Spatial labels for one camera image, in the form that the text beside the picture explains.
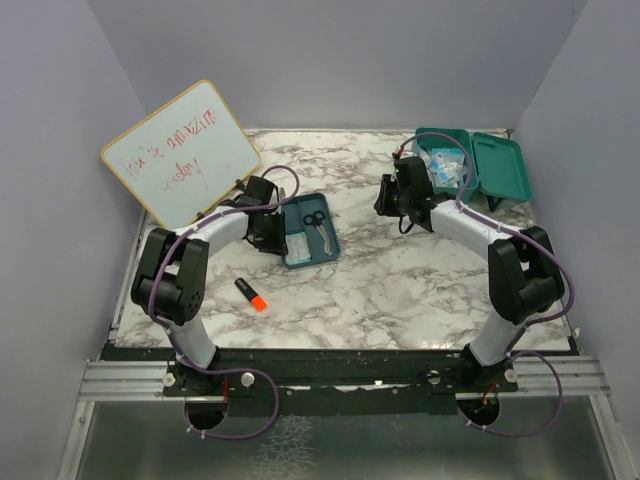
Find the teal plaster sheet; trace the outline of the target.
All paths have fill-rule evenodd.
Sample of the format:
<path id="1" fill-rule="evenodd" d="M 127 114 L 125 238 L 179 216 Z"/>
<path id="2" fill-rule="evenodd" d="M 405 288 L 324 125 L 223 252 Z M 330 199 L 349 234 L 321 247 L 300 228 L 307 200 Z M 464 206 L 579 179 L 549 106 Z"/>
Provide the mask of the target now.
<path id="1" fill-rule="evenodd" d="M 286 236 L 287 255 L 285 263 L 287 265 L 299 265 L 311 260 L 311 253 L 304 231 Z"/>

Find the teal divided tray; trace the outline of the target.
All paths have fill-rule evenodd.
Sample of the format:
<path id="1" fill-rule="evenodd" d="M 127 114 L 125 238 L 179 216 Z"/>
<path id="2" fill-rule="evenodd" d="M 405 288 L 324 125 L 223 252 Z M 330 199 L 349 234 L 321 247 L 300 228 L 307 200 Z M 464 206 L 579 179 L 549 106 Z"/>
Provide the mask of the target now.
<path id="1" fill-rule="evenodd" d="M 283 206 L 282 212 L 287 247 L 282 261 L 287 268 L 315 266 L 339 257 L 341 248 L 324 194 L 297 196 Z"/>

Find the blue alcohol pad sachets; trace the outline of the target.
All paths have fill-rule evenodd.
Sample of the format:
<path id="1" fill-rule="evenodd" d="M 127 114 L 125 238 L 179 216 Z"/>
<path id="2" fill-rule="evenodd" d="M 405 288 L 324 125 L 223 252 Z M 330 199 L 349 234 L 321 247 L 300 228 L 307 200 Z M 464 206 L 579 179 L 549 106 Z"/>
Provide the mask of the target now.
<path id="1" fill-rule="evenodd" d="M 461 149 L 432 149 L 429 157 L 428 172 L 436 187 L 459 188 L 464 183 L 468 168 Z"/>

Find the black handled scissors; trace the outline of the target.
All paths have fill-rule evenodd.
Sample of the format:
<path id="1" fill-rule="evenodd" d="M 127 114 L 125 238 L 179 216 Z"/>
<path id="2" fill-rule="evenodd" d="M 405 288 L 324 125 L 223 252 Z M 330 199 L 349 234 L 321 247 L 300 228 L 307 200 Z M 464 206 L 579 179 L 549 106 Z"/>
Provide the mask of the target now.
<path id="1" fill-rule="evenodd" d="M 323 243 L 323 250 L 326 256 L 332 255 L 332 248 L 329 235 L 324 226 L 324 221 L 326 220 L 326 215 L 321 210 L 316 210 L 310 214 L 306 214 L 303 216 L 303 223 L 306 226 L 313 227 L 316 232 L 320 235 Z"/>

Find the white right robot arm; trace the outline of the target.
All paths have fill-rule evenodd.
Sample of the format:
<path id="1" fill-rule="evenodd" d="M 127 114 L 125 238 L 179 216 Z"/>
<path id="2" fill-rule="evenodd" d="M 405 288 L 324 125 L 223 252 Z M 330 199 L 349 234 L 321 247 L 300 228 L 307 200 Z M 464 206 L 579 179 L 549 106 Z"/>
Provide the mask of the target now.
<path id="1" fill-rule="evenodd" d="M 465 346 L 459 367 L 461 383 L 481 391 L 494 381 L 494 367 L 507 359 L 525 323 L 565 294 L 548 235 L 539 227 L 517 230 L 500 224 L 449 194 L 436 194 L 420 157 L 395 156 L 393 168 L 381 178 L 376 213 L 408 219 L 411 226 L 454 240 L 487 262 L 492 309 Z"/>

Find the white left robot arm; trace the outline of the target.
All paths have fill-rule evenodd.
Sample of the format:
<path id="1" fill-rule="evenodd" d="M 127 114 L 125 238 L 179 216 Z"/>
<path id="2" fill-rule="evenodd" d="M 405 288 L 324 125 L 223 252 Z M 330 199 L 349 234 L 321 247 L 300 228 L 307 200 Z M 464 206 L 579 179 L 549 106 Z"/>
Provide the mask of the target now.
<path id="1" fill-rule="evenodd" d="M 131 300 L 167 334 L 176 359 L 189 367 L 186 382 L 206 395 L 220 385 L 213 364 L 218 347 L 200 316 L 209 259 L 227 245 L 248 241 L 261 253 L 283 256 L 284 197 L 264 177 L 250 176 L 241 193 L 210 215 L 177 230 L 155 228 L 147 236 L 131 284 Z"/>

